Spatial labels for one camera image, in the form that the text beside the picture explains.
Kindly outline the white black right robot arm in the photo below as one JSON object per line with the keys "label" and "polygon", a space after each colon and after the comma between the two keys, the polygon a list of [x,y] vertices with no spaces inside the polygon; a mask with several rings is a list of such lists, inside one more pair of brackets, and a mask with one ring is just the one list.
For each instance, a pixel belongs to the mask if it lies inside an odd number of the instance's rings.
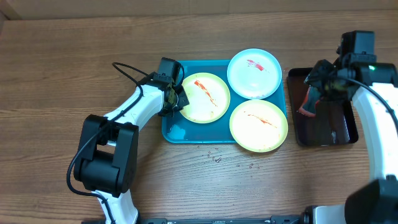
{"label": "white black right robot arm", "polygon": [[358,112],[366,141],[371,181],[341,205],[313,206],[303,223],[397,223],[397,69],[379,63],[375,34],[354,30],[341,36],[330,63],[318,61],[305,79],[309,85],[298,112],[320,114],[326,100],[348,100]]}

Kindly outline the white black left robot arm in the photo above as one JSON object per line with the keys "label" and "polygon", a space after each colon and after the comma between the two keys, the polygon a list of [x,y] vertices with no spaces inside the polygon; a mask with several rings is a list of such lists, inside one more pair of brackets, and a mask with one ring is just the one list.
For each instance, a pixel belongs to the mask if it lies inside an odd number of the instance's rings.
{"label": "white black left robot arm", "polygon": [[188,105],[182,81],[177,73],[153,72],[135,82],[135,92],[119,108],[84,120],[67,185],[75,194],[98,199],[103,223],[138,221],[130,186],[136,175],[139,132],[151,117],[171,116]]}

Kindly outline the red sponge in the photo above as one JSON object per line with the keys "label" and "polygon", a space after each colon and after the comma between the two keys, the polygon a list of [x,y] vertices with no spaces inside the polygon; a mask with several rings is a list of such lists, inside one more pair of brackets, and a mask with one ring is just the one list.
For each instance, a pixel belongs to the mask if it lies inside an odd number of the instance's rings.
{"label": "red sponge", "polygon": [[316,107],[319,104],[320,98],[321,93],[316,88],[310,86],[298,112],[308,117],[315,117]]}

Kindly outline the light blue plate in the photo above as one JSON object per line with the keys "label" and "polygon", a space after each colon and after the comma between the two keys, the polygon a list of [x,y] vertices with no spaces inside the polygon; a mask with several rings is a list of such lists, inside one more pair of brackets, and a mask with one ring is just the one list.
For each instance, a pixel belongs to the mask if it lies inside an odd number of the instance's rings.
{"label": "light blue plate", "polygon": [[239,96],[250,100],[263,99],[278,89],[282,81],[282,69],[269,52],[246,49],[230,60],[227,79]]}

